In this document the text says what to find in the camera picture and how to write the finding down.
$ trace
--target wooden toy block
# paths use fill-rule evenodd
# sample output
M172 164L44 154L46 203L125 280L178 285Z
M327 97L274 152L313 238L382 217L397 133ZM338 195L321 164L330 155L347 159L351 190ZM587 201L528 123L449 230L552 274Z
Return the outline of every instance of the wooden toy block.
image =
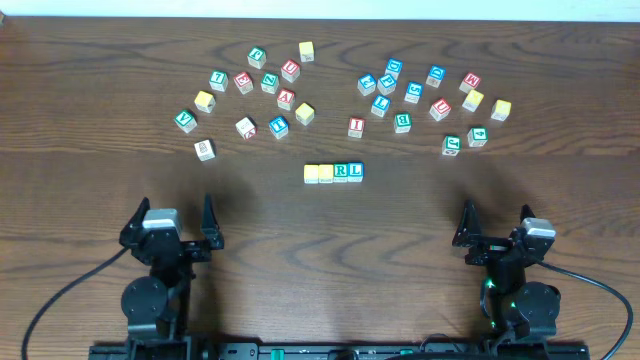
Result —
M398 80L398 76L400 76L401 70L402 70L402 61L391 58L387 63L387 68L384 70L384 73L385 75L389 74L393 76L394 80Z
M409 113L396 114L393 128L396 134L409 132L411 130L411 115Z
M315 60L313 53L313 43L311 41L302 42L299 45L300 47L300 61L301 62L311 62Z
M471 112L475 112L476 109L478 108L478 105L480 105L480 103L482 102L483 98L484 98L484 95L482 93L479 93L476 90L471 90L469 91L467 98L464 99L464 102L462 103L462 107Z
M236 130L245 140L250 139L257 132L256 126L251 119L244 118L236 123Z
M262 91L269 94L275 94L279 84L280 80L278 80L278 75L272 73L264 73L260 86L262 86Z
M444 98L442 98L436 101L435 103L433 103L433 105L431 105L431 110L429 111L429 114L431 114L431 116L433 116L433 118L436 119L436 121L440 121L446 118L450 112L451 112L451 105L449 105L449 103L447 103L447 101Z
M289 82L294 82L300 76L300 65L296 64L293 60L287 60L282 65L282 77Z
M361 138L364 133L364 119L351 118L349 119L349 131L347 135L355 138Z
M333 164L318 166L318 182L320 184L333 184Z
M293 93L293 91L289 91L286 89L280 90L280 94L278 95L279 108L291 111L291 109L293 108L293 103L295 101L296 95Z
M469 147L481 147L487 143L488 139L487 129L483 127L471 128L467 134Z
M196 96L194 103L198 110L210 113L213 110L213 107L216 106L216 99L213 98L213 94L200 91L198 96Z
M417 104L422 95L422 84L410 82L407 86L407 93L404 95L404 101Z
M302 103L296 110L296 120L300 121L302 125L307 126L311 120L313 120L315 113L316 111L313 110L309 104Z
M480 85L480 78L474 73L468 73L460 83L460 90L465 93L475 89Z
M216 157L216 154L213 152L213 146L211 146L211 141L204 140L199 143L193 144L196 148L196 154L200 158L200 161L206 161L209 159L213 159Z
M380 94L382 95L389 95L396 89L396 84L396 79L390 74L387 74L378 79L378 90L380 90Z
M456 156L460 152L460 138L457 136L445 136L442 142L442 155Z
M347 166L347 181L362 182L362 178L364 178L364 164L349 163Z
M387 113L387 110L389 110L390 105L391 105L391 100L389 100L388 98L382 95L378 95L373 100L373 105L371 105L371 112L380 117L384 117L384 114Z
M345 183L349 181L349 175L347 174L347 164L333 164L333 182Z
M494 120L505 121L511 113L511 103L504 100L498 100L493 104L491 109L491 118Z
M188 110L182 110L180 114L176 115L174 120L176 124L178 124L178 127L187 134L198 126L195 116Z
M276 139L281 139L289 133L289 124L282 116L278 116L269 122L269 129L271 129L271 133Z
M376 79L371 74L367 74L358 79L358 90L363 96L367 96L376 91Z
M429 71L429 76L427 76L427 85L435 88L439 87L442 79L444 79L444 74L446 73L447 70L445 68L433 65Z
M249 51L247 59L249 60L249 65L262 69L264 64L267 62L267 53L259 47L254 47Z
M233 78L233 82L236 83L238 90L242 93L242 95L248 93L253 90L253 81L251 77L246 72L241 72Z
M318 165L304 166L304 183L305 184L317 184L319 175L320 175L320 167Z
M222 71L214 71L209 79L209 85L211 89L215 91L227 91L227 85L229 85L229 78L227 74Z

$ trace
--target white block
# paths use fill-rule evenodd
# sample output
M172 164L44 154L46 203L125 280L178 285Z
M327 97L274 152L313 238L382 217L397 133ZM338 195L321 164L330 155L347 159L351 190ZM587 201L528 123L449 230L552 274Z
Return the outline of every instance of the white block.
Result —
M389 62L387 62L387 68L384 70L385 75L389 74L393 76L394 80L398 80L400 71L402 71L402 61L394 58L389 59Z
M410 82L407 85L407 93L404 95L404 101L417 104L422 95L422 84Z
M209 85L211 85L212 90L225 92L227 91L227 85L229 85L229 78L226 73L216 70L209 78Z
M293 91L282 89L280 90L280 94L278 95L278 107L287 111L291 111L295 100L296 95L293 93Z
M480 77L475 75L474 73L468 73L467 76L464 77L462 83L460 83L460 90L465 93L469 93L469 91L475 89L480 85Z
M488 139L487 129L483 127L471 128L467 134L469 147L481 147L487 143Z
M294 82L300 76L300 65L296 64L293 60L287 60L284 65L282 65L282 77L287 79L289 82Z
M196 148L196 154L198 154L200 161L216 157L216 154L213 152L213 146L211 146L211 142L209 140L200 141L199 143L193 144L193 146Z
M384 117L384 114L387 113L387 110L389 110L390 105L391 105L391 100L389 100L388 98L382 95L378 95L373 100L373 105L371 105L371 112L380 117Z
M187 134L198 126L196 123L196 117L187 110L182 110L173 120L176 122L178 127Z
M433 105L431 105L431 110L429 110L429 114L431 114L436 121L446 118L450 112L451 105L449 105L445 99L440 99L433 103Z
M257 132L256 126L249 118L238 121L236 123L236 130L238 130L238 133L242 135L245 140L253 137Z
M389 95L396 89L396 84L396 79L387 74L378 79L378 90L382 95Z
M347 132L347 135L358 139L361 138L364 133L364 124L364 119L349 119L349 131Z
M376 91L376 79L373 75L367 74L358 79L358 90L363 96L367 96Z
M442 142L442 155L456 156L460 152L460 138L457 136L445 136Z
M249 65L262 69L264 64L267 62L267 53L259 47L254 47L249 51L247 59L249 60Z

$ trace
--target wood grain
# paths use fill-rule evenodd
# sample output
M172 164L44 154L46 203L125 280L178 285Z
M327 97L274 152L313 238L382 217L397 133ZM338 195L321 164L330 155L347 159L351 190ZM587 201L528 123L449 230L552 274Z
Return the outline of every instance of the wood grain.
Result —
M191 328L287 341L419 341L434 332L487 331L477 306L481 268L450 246L462 201L474 198L488 231L506 234L532 205L559 236L548 260L603 280L640 305L640 27L623 24L8 18L0 29L0 358L15 359L22 335L55 291L118 250L117 236L143 196L175 207L185 238L198 232L205 192L216 200L227 248L198 265ZM316 119L295 121L277 141L281 114L257 87L216 93L211 115L183 134L172 118L194 109L208 75L262 71L297 58L297 103ZM356 79L386 60L405 61L384 120L370 115ZM404 103L408 81L431 64L447 68L438 90ZM464 74L483 77L484 103L462 110ZM452 114L427 114L444 96ZM489 121L497 98L513 102ZM390 115L409 111L411 132ZM234 124L251 116L258 135ZM346 136L350 116L368 120ZM439 156L445 134L489 128L488 144ZM215 160L193 143L212 138ZM308 162L362 160L362 184L304 186ZM124 287L146 270L125 256L63 297L42 319L32 359L83 359L95 341L121 341ZM562 292L557 340L586 342L593 358L613 344L624 308L601 290L543 269L530 280ZM633 331L620 359L640 357Z

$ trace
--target black cable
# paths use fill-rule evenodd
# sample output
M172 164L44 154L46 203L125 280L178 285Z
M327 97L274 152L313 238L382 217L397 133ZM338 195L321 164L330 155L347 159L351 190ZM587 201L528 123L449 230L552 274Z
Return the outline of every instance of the black cable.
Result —
M80 284L81 282L87 280L88 278L92 277L93 275L95 275L95 274L99 273L100 271L104 270L104 268L106 268L107 266L113 264L122 255L124 255L124 253L127 252L127 250L128 250L127 248L124 248L124 249L118 251L118 253L115 254L111 259L103 262L102 264L98 265L95 269L93 269L93 270L89 271L88 273L80 276L79 278L73 280L67 286L63 287L60 291L58 291L55 295L53 295L51 297L51 299L49 299L49 301L47 301L42 306L42 308L40 309L40 311L38 311L36 316L33 317L33 320L31 320L31 324L29 324L29 328L27 328L27 332L24 334L24 338L22 339L22 360L28 360L27 347L29 346L29 339L31 338L31 334L33 333L33 330L36 328L36 325L38 324L38 321L40 321L40 318L42 317L42 315L44 315L44 313L47 310L49 310L51 305L53 305L53 303L55 303L62 295L64 295L67 291L71 290L74 286Z
M431 334L431 335L427 336L427 338L426 338L426 339L424 339L424 341L422 342L422 344L420 344L420 347L419 347L420 351L424 352L424 348L425 348L425 346L427 346L427 344L429 343L429 340L431 340L431 338L432 338L432 337L434 337L434 336L440 336L440 337L447 338L447 340L449 340L449 342L451 343L451 345L453 345L453 347L454 347L454 348L456 348L456 351L458 351L458 352L462 352L462 350L460 350L460 348L458 347L458 345L457 345L455 342L453 342L453 339L451 339L451 338L449 337L449 335L447 335L447 334L442 334L442 333L435 333L435 334Z
M620 346L622 346L622 343L624 343L625 340L627 340L627 336L629 336L629 332L631 332L631 326L633 326L633 309L631 308L631 304L629 304L629 300L627 300L627 298L624 297L624 295L620 294L619 292L617 292L614 288L610 287L609 285L606 285L604 283L601 283L600 281L597 280L593 280L591 278L588 278L584 275L580 275L580 274L576 274L574 272L571 272L569 270L565 270L562 268L559 268L557 266L553 266L551 264L547 264L543 261L540 261L536 258L534 258L533 256L529 256L529 258L531 260L533 260L536 264L542 266L543 268L558 272L560 274L563 275L567 275L570 276L572 278L578 279L578 280L582 280L588 284L597 286L605 291L608 291L610 294L612 294L613 296L617 297L618 300L622 301L622 303L624 304L625 308L627 308L627 324L624 327L624 330L622 331L622 334L620 335L620 337L618 338L618 341L616 341L616 343L613 345L613 347L611 348L611 350L609 350L604 357L602 357L602 360L609 360L613 354L616 353L616 351L618 351L618 349L620 349Z

